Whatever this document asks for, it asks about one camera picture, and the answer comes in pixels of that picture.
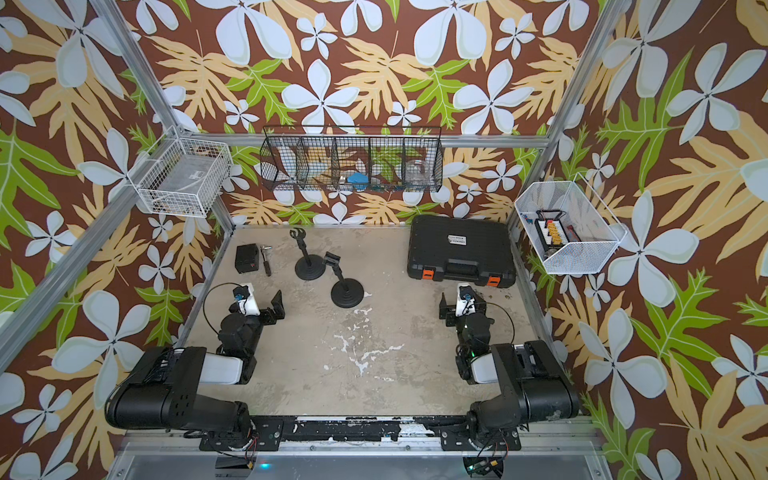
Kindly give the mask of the black microphone stand pole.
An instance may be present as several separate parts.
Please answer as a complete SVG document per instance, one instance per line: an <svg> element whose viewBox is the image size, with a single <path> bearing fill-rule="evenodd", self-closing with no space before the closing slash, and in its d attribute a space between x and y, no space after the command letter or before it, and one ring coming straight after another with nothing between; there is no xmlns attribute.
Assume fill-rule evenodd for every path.
<svg viewBox="0 0 768 480"><path fill-rule="evenodd" d="M297 247L302 253L305 264L309 265L311 263L311 260L309 258L309 253L308 253L307 245L305 242L306 231L301 227L295 227L290 230L289 234L296 241Z"/></svg>

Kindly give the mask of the black round stand base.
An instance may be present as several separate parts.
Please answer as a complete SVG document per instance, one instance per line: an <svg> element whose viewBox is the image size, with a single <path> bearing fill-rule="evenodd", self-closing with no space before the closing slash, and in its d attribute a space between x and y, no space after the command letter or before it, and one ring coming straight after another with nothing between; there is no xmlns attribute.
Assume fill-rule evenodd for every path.
<svg viewBox="0 0 768 480"><path fill-rule="evenodd" d="M304 281L312 281L320 278L326 269L324 258L316 254L308 254L300 258L294 271L297 277Z"/></svg>

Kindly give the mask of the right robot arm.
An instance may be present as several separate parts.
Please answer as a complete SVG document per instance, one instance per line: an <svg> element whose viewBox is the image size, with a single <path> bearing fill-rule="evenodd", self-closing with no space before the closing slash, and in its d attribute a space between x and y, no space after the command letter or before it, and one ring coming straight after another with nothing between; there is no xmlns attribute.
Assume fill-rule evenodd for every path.
<svg viewBox="0 0 768 480"><path fill-rule="evenodd" d="M520 426L575 418L581 410L576 389L546 342L491 342L494 320L487 307L467 284L458 287L455 304L445 297L439 303L439 318L457 334L459 376L470 385L499 387L497 396L473 403L462 422L440 427L445 451L479 451L494 443L517 450Z"/></svg>

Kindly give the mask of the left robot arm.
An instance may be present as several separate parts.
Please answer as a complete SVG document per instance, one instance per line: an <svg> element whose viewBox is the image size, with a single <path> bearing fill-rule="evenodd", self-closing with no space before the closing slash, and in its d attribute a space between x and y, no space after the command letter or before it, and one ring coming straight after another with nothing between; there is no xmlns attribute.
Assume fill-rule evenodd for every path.
<svg viewBox="0 0 768 480"><path fill-rule="evenodd" d="M218 349L155 347L110 394L105 419L125 430L180 430L201 437L201 449L245 451L262 438L247 405L199 392L202 384L245 385L253 376L262 331L285 318L282 292L259 307L249 284L233 290Z"/></svg>

